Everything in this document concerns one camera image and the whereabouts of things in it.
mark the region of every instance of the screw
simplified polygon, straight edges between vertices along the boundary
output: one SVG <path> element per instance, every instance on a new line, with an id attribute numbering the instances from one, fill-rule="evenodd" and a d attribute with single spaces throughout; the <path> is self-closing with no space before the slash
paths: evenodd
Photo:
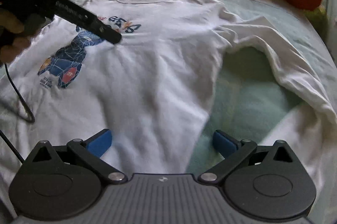
<path id="1" fill-rule="evenodd" d="M 216 174 L 213 174 L 213 173 L 203 173 L 200 178 L 203 180 L 203 181 L 215 181 L 218 177 Z"/>
<path id="2" fill-rule="evenodd" d="M 108 178 L 112 181 L 121 181 L 124 179 L 124 177 L 125 175 L 120 172 L 114 172 L 108 175 Z"/>

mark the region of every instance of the black tool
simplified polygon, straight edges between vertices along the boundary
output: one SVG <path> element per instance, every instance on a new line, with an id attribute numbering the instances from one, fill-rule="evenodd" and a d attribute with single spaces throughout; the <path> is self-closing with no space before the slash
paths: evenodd
<path id="1" fill-rule="evenodd" d="M 225 159 L 197 179 L 191 174 L 133 174 L 130 180 L 100 157 L 107 129 L 53 147 L 40 141 L 17 172 L 9 197 L 14 224 L 309 224 L 315 186 L 289 145 L 237 141 L 216 131 Z"/>
<path id="2" fill-rule="evenodd" d="M 58 15 L 111 43 L 118 43 L 121 40 L 120 33 L 102 23 L 93 13 L 69 0 L 0 0 L 0 8 L 12 12 L 25 24 L 25 31 L 21 33 L 23 36 L 34 35 L 45 21 L 45 17 L 52 20 L 54 15 Z M 6 29 L 2 31 L 0 48 L 11 44 L 15 37 Z"/>

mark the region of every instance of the gray gripper base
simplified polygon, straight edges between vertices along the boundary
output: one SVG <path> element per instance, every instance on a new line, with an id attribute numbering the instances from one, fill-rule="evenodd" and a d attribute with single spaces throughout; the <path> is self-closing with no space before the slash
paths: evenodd
<path id="1" fill-rule="evenodd" d="M 135 174 L 110 185 L 85 212 L 62 221 L 19 216 L 12 224 L 266 224 L 235 211 L 218 188 L 197 183 L 192 175 Z M 310 224 L 304 218 L 288 224 Z"/>

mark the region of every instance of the blue finger pad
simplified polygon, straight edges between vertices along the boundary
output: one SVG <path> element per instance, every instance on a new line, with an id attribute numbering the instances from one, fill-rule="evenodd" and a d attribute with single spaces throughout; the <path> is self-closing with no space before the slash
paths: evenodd
<path id="1" fill-rule="evenodd" d="M 230 156 L 232 153 L 238 150 L 238 147 L 235 143 L 233 143 L 217 131 L 215 131 L 213 134 L 213 147 L 224 158 Z"/>
<path id="2" fill-rule="evenodd" d="M 110 148 L 112 144 L 112 133 L 107 130 L 95 140 L 87 144 L 86 149 L 97 157 L 103 156 L 103 154 Z"/>

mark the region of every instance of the circular mount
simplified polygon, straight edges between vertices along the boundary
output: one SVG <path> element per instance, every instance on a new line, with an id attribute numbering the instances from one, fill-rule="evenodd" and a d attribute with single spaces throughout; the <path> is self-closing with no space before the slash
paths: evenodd
<path id="1" fill-rule="evenodd" d="M 84 211 L 100 191 L 101 183 L 92 171 L 65 163 L 56 168 L 46 161 L 19 170 L 9 187 L 9 197 L 20 214 L 55 221 Z"/>
<path id="2" fill-rule="evenodd" d="M 239 211 L 271 222 L 307 214 L 316 197 L 315 185 L 304 168 L 288 162 L 238 169 L 226 179 L 223 189 Z"/>

